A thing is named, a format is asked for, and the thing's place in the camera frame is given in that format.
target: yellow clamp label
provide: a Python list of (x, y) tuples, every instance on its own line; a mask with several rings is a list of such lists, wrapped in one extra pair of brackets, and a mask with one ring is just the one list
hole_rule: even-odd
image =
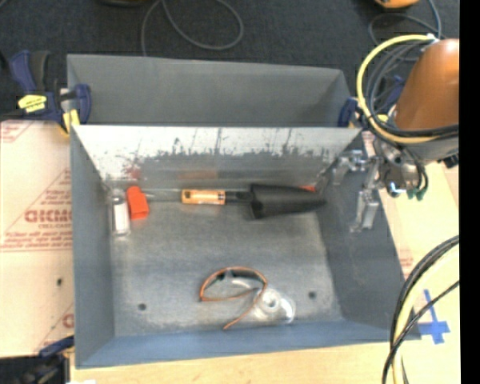
[(44, 109), (46, 97), (44, 95), (28, 94), (18, 101), (18, 106), (27, 113)]
[(80, 125), (80, 118), (78, 117), (78, 112), (76, 110), (64, 113), (62, 119), (67, 133), (70, 132), (70, 127), (72, 125)]

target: bin floor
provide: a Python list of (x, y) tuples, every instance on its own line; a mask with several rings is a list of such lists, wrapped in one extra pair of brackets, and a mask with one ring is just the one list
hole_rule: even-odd
[(200, 302), (198, 293), (226, 266), (262, 272), (294, 300), (295, 323), (341, 318), (315, 212), (255, 220), (244, 206), (150, 208), (111, 244), (116, 336), (220, 329), (246, 301)]

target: eyeglasses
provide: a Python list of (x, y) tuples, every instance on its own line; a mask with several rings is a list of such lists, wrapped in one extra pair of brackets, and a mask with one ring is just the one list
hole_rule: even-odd
[(201, 285), (199, 298), (203, 302), (222, 302), (255, 294), (249, 308), (235, 320), (224, 325), (222, 329), (227, 330), (248, 315), (258, 303), (267, 286), (268, 281), (265, 276), (255, 269), (244, 266), (224, 267), (206, 278)]

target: small bottle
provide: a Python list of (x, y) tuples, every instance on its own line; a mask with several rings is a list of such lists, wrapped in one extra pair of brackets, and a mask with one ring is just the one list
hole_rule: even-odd
[(130, 214), (124, 190), (113, 189), (109, 194), (110, 228), (113, 236), (130, 233)]

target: gray bin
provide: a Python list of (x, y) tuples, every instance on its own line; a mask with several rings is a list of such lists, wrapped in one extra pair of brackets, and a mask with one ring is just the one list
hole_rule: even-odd
[[(94, 55), (68, 57), (93, 113), (71, 134), (77, 368), (386, 341), (403, 283), (383, 212), (349, 232), (362, 174), (328, 180), (362, 147), (337, 128), (341, 71)], [(186, 186), (316, 185), (315, 212), (253, 220), (242, 206), (183, 206)], [(113, 238), (107, 189), (158, 195)], [(286, 326), (239, 326), (198, 300), (206, 276), (250, 266), (296, 303)]]

